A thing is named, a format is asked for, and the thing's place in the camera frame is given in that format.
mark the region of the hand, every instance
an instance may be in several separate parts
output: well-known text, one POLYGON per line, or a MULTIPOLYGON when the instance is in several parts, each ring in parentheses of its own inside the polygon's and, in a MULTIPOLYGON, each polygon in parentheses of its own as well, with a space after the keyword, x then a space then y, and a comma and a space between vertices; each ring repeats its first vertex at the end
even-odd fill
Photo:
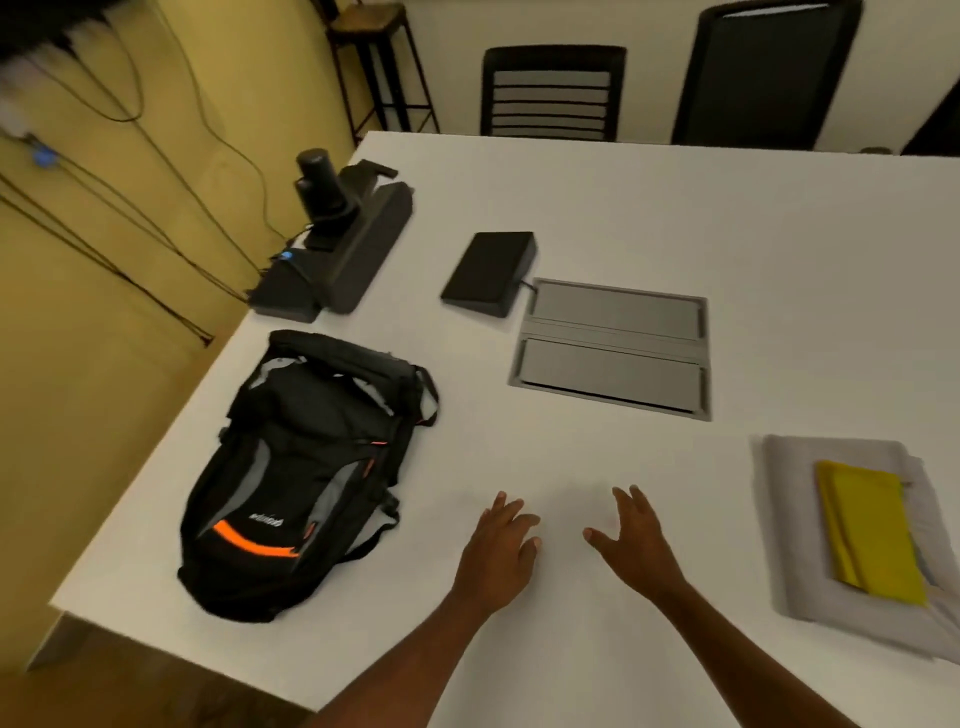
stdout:
POLYGON ((507 494, 502 491, 480 516, 473 537, 453 580, 450 596, 466 603, 486 619, 510 604, 530 582, 534 561, 540 549, 540 539, 524 542, 540 516, 518 513, 522 500, 505 504, 507 494))
POLYGON ((584 538, 628 587, 660 606, 664 599, 688 588, 684 574, 663 538, 657 514, 640 489, 632 485, 627 495, 614 488, 613 497, 620 514, 619 540, 595 528, 584 529, 584 538))

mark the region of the black backpack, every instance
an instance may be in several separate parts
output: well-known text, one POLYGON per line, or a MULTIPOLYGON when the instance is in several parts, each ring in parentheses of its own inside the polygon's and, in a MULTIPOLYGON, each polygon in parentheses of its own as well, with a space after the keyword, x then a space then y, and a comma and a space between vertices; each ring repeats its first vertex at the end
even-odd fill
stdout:
POLYGON ((274 331, 187 501, 180 582, 207 612, 237 621, 271 621, 307 599, 399 523, 389 489, 414 428, 434 424, 439 404, 421 367, 274 331), (392 522, 351 549, 377 508, 392 522))

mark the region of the chair backrest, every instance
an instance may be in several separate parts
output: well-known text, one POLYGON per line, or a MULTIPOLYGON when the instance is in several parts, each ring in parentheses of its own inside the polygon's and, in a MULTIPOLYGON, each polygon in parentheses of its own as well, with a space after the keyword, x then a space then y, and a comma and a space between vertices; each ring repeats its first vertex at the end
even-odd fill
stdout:
POLYGON ((960 82, 903 147, 906 155, 960 157, 960 82))
POLYGON ((310 2, 320 15, 324 25, 329 25, 340 17, 340 7, 337 5, 337 0, 310 0, 310 2))
POLYGON ((480 134, 616 141, 626 62, 609 45, 491 48, 480 134))
POLYGON ((674 144, 813 149, 862 0, 758 0, 700 15, 674 144))

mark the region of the orange stripe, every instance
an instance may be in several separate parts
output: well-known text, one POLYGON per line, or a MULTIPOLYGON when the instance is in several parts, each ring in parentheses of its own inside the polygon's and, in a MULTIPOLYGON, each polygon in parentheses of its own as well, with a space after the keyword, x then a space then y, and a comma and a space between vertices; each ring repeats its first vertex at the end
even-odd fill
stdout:
POLYGON ((229 541, 237 548, 242 548, 245 551, 250 553, 255 553, 257 556, 278 556, 285 559, 296 559, 300 556, 297 553, 294 553, 294 550, 288 546, 262 546, 260 544, 255 544, 249 539, 245 539, 239 533, 233 530, 231 526, 226 521, 219 521, 213 530, 219 533, 226 541, 229 541))

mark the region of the yellow cloth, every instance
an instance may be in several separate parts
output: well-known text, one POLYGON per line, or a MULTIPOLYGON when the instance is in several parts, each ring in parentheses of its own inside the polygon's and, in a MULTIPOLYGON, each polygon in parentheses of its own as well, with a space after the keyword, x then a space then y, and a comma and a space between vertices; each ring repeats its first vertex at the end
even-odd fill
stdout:
POLYGON ((836 578, 870 595, 926 604, 900 479, 828 460, 816 474, 836 578))

